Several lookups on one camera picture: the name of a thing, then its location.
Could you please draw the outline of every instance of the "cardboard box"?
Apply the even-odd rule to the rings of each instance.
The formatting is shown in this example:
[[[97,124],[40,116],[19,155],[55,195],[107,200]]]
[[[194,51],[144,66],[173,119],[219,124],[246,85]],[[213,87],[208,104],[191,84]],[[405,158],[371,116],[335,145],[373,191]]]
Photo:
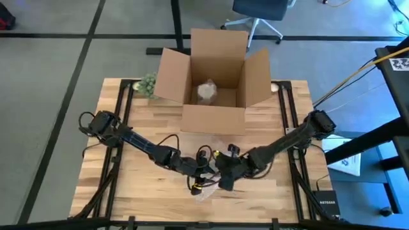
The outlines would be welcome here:
[[[248,33],[192,29],[191,56],[164,49],[155,95],[183,104],[181,130],[245,134],[245,108],[271,96],[267,49],[245,59]],[[197,86],[217,86],[211,105],[197,105]]]

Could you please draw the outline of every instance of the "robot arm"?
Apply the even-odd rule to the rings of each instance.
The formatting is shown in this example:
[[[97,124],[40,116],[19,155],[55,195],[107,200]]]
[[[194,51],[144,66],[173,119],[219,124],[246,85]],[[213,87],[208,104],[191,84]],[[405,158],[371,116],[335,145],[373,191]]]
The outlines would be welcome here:
[[[239,158],[219,155],[216,158],[216,167],[221,175],[219,187],[231,191],[234,181],[255,177],[274,161],[276,154],[293,146],[304,148],[311,138],[326,138],[335,127],[324,111],[312,111],[298,128],[268,146],[252,148]]]
[[[195,176],[198,169],[197,161],[190,157],[181,157],[180,150],[170,146],[153,144],[132,128],[121,123],[120,119],[108,111],[99,111],[88,125],[79,127],[80,131],[98,140],[108,147],[118,147],[123,141],[143,151],[160,167],[176,171],[187,176]]]

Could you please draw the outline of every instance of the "white label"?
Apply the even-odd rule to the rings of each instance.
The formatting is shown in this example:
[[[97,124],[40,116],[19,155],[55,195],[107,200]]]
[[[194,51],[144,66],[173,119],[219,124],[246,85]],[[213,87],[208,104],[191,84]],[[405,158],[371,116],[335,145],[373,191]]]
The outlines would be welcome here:
[[[389,61],[394,71],[409,71],[409,58],[390,58]]]

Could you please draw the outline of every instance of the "green plant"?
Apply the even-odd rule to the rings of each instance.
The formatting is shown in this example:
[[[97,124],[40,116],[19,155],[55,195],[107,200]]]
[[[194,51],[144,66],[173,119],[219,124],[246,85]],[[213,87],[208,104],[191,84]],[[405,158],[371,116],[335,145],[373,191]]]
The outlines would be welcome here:
[[[150,99],[156,99],[157,97],[153,95],[156,83],[156,73],[146,74],[137,85],[137,90],[144,96]]]

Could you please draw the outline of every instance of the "wooden table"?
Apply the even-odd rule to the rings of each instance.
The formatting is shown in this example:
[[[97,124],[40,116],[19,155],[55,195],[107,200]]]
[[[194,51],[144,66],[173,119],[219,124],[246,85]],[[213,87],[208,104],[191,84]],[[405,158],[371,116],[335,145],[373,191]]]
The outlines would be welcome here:
[[[120,81],[104,80],[97,111],[114,111]],[[313,109],[307,81],[293,80],[291,83],[298,120],[301,122]],[[128,125],[152,142],[159,142],[169,134],[178,134],[182,155],[191,157],[203,144],[209,144],[214,150],[226,151],[228,144],[234,143],[244,153],[255,146],[270,144],[284,135],[277,94],[273,93],[270,99],[246,109],[245,119],[244,136],[181,132],[181,104],[163,99],[148,100],[136,95],[132,100]],[[91,138],[88,145],[95,143],[97,140]],[[172,139],[165,144],[176,146]],[[283,152],[276,156],[272,170],[265,178],[238,180],[234,191],[218,189],[199,203],[191,196],[185,176],[156,166],[146,154],[125,144],[111,220],[128,220],[133,215],[138,221],[271,222],[272,218],[278,218],[280,223],[296,223],[297,213],[286,154]],[[96,191],[104,157],[105,146],[87,150],[70,215],[80,212]],[[328,174],[325,156],[318,148],[311,146],[305,159],[311,186],[315,188],[316,180]],[[332,189],[329,177],[320,180],[320,188]],[[308,217],[305,195],[300,191],[304,216]]]

